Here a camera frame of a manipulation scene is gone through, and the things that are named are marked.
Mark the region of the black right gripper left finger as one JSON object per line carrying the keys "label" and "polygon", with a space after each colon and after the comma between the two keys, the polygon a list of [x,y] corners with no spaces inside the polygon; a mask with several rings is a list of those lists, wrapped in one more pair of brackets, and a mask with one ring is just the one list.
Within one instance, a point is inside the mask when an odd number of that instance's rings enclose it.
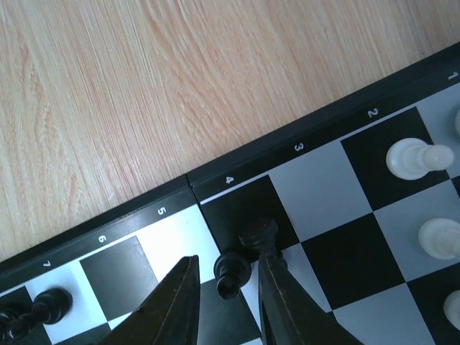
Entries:
{"label": "black right gripper left finger", "polygon": [[99,343],[196,344],[199,313],[199,258],[185,256],[142,304]]}

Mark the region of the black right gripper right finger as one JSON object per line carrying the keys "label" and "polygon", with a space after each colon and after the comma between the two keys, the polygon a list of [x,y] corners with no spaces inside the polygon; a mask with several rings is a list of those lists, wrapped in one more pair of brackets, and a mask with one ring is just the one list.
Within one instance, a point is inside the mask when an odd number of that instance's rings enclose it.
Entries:
{"label": "black right gripper right finger", "polygon": [[274,255],[259,256],[263,344],[360,344],[323,311]]}

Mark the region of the black pawn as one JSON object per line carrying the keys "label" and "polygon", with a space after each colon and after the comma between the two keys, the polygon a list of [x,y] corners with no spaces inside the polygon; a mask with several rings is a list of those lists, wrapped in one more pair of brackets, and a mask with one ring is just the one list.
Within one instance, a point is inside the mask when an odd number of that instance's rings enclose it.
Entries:
{"label": "black pawn", "polygon": [[223,299],[235,298],[252,274],[249,261],[238,252],[227,252],[218,257],[213,266],[218,295]]}

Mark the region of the black pawn chess piece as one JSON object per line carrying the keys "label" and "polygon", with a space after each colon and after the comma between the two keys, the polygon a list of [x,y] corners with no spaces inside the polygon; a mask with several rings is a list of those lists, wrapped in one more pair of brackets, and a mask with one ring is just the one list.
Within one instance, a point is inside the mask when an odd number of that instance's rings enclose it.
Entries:
{"label": "black pawn chess piece", "polygon": [[18,341],[40,325],[52,325],[60,322],[73,305],[72,295],[64,288],[53,287],[33,300],[31,308],[19,314],[6,326],[5,341]]}

